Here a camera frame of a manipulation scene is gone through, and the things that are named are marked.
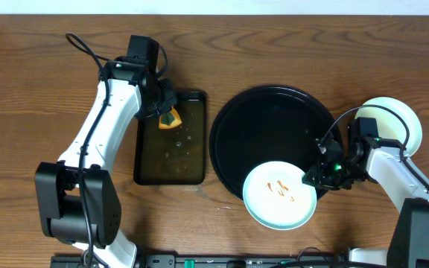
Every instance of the white bowl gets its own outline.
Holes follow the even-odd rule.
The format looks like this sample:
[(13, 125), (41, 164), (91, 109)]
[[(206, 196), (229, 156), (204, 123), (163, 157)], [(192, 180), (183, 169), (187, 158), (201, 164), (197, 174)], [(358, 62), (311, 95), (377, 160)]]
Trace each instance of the white bowl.
[(266, 162), (255, 167), (243, 186), (248, 212), (260, 224), (290, 230), (306, 223), (314, 213), (317, 194), (302, 184), (304, 172), (286, 162)]
[[(411, 156), (416, 153), (422, 143), (423, 131), (420, 120), (415, 112), (407, 104), (394, 98), (373, 98), (363, 105), (367, 104), (383, 106), (398, 114), (405, 121), (410, 130), (410, 139), (407, 143), (406, 152)], [(378, 134), (380, 137), (397, 139), (403, 144), (407, 132), (400, 120), (388, 111), (379, 108), (362, 108), (359, 109), (355, 115), (355, 118), (357, 117), (377, 119)]]

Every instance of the wooden table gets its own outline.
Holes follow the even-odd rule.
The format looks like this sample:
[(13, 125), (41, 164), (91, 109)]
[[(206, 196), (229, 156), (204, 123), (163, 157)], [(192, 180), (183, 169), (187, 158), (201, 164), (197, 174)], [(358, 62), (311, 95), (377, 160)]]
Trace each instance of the wooden table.
[[(37, 165), (69, 146), (96, 93), (96, 65), (67, 43), (67, 31), (106, 57), (125, 54), (131, 34), (153, 37), (165, 46), (174, 85), (208, 93), (209, 129), (229, 99), (266, 83), (299, 87), (334, 116), (373, 97), (398, 98), (422, 122), (413, 158), (429, 176), (429, 17), (0, 16), (0, 267), (48, 267), (54, 254), (79, 253), (43, 236), (34, 189)], [(139, 186), (136, 127), (133, 120), (112, 178), (121, 229), (141, 248), (296, 255), (306, 246), (339, 252), (390, 244), (398, 212), (368, 182), (327, 194), (311, 220), (289, 232), (254, 221), (208, 155), (201, 185)]]

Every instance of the orange sponge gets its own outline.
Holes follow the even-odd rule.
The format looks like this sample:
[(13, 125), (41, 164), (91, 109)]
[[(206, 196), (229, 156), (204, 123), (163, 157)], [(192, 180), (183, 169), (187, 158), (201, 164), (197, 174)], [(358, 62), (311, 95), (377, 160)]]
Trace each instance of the orange sponge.
[(182, 123), (178, 112), (175, 108), (171, 107), (170, 112), (166, 112), (159, 117), (158, 128), (161, 130), (169, 130), (178, 127)]

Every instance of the green connector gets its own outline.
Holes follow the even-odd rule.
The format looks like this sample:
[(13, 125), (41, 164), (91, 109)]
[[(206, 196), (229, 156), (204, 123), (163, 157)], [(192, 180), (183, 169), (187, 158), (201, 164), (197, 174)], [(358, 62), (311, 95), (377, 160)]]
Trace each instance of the green connector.
[(185, 260), (185, 268), (194, 268), (194, 260)]

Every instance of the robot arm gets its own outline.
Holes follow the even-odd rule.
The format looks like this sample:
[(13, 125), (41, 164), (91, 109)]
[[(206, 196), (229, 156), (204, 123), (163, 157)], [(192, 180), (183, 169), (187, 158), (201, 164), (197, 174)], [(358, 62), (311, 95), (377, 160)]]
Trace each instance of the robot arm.
[[(426, 183), (429, 179), (407, 159)], [(367, 158), (366, 172), (385, 190), (398, 212), (407, 198), (422, 198), (429, 202), (429, 190), (407, 169), (400, 160), (400, 148), (380, 147), (370, 151)]]
[[(119, 230), (121, 204), (110, 175), (122, 137), (132, 118), (169, 112), (177, 103), (169, 80), (158, 81), (159, 44), (146, 36), (131, 36), (127, 56), (104, 66), (110, 101), (86, 148), (83, 172), (86, 203), (91, 219), (94, 253), (109, 267), (132, 268), (136, 246)], [(81, 199), (70, 195), (77, 187), (81, 146), (101, 111), (106, 88), (103, 80), (80, 132), (57, 163), (42, 162), (35, 175), (42, 231), (78, 249), (88, 249)]]
[[(98, 165), (101, 169), (112, 173), (118, 147), (128, 124), (140, 109), (142, 97), (139, 86), (130, 85), (124, 80), (109, 79), (109, 87), (111, 94), (110, 104), (102, 115), (99, 125), (90, 139), (84, 159), (84, 168), (90, 168), (91, 165)], [(105, 85), (101, 81), (98, 84), (94, 106), (90, 110), (80, 132), (67, 151), (58, 160), (59, 162), (64, 162), (65, 166), (78, 166), (80, 146), (94, 123), (95, 117), (102, 107), (104, 98)]]
[(333, 138), (322, 145), (320, 157), (302, 178), (303, 183), (349, 190), (354, 182), (369, 180), (380, 184), (400, 212), (388, 250), (353, 249), (350, 261), (429, 267), (429, 179), (408, 156), (400, 159), (403, 144), (378, 137), (374, 118), (357, 118), (349, 125), (347, 157)]

